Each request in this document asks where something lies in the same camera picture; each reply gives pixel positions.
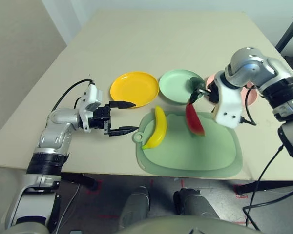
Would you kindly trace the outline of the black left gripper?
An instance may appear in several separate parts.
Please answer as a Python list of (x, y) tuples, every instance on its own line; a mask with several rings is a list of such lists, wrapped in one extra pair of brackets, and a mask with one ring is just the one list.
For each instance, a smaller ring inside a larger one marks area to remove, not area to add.
[(136, 126), (123, 126), (118, 129), (111, 129), (111, 108), (128, 109), (133, 108), (136, 105), (127, 101), (110, 101), (109, 104), (98, 107), (93, 116), (88, 119), (90, 129), (102, 129), (105, 135), (110, 137), (122, 136), (136, 131), (139, 127)]

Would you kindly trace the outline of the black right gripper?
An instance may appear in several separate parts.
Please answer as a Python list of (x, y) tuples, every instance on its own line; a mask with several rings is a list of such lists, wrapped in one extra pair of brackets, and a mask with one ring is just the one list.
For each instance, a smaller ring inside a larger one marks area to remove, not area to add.
[(203, 94), (208, 95), (208, 101), (214, 104), (219, 102), (219, 91), (218, 86), (216, 85), (215, 81), (212, 81), (208, 86), (207, 89), (197, 89), (195, 90), (189, 98), (189, 104), (193, 104), (198, 98), (200, 98)]

